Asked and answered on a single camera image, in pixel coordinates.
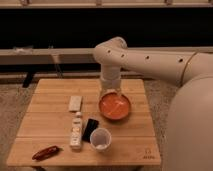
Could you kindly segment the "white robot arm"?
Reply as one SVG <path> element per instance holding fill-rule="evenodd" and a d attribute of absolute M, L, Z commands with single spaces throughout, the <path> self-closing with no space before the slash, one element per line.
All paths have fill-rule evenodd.
<path fill-rule="evenodd" d="M 177 88 L 169 107 L 162 171 L 213 171 L 213 54 L 133 50 L 121 37 L 94 48 L 101 89 L 121 88 L 121 69 Z"/>

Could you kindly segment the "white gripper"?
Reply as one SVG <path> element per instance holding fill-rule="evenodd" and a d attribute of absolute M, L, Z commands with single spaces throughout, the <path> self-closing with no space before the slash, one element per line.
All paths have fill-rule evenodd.
<path fill-rule="evenodd" d="M 103 97 L 104 95 L 115 92 L 117 94 L 121 94 L 121 79 L 105 79 L 103 77 L 100 78 L 101 83 L 101 91 L 100 91 L 100 97 Z"/>

